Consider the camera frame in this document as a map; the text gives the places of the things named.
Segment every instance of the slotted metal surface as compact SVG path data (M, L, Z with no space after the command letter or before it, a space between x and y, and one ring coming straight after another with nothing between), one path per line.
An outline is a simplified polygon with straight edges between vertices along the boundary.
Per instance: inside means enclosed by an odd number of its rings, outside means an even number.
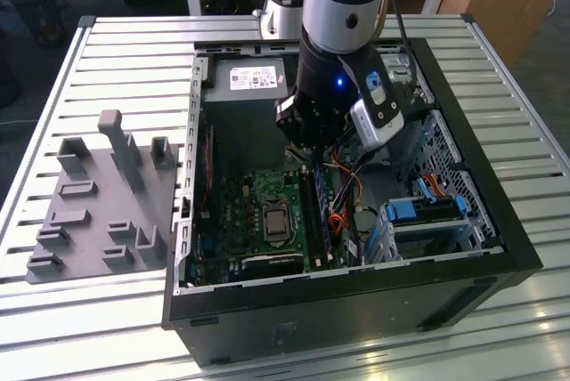
M25 266L60 171L54 153L62 137L80 134L90 148L108 147L96 133L98 111L120 108L124 128L138 144L166 135L181 146L182 159L192 42L257 39L257 24L249 18L101 18L76 33L45 122L0 213L0 379L568 375L567 158L477 27L457 16L410 16L405 22L410 36L427 38L434 50L544 270L452 328L206 369L192 361L176 333L159 326L164 271L28 285ZM384 36L398 37L393 18Z

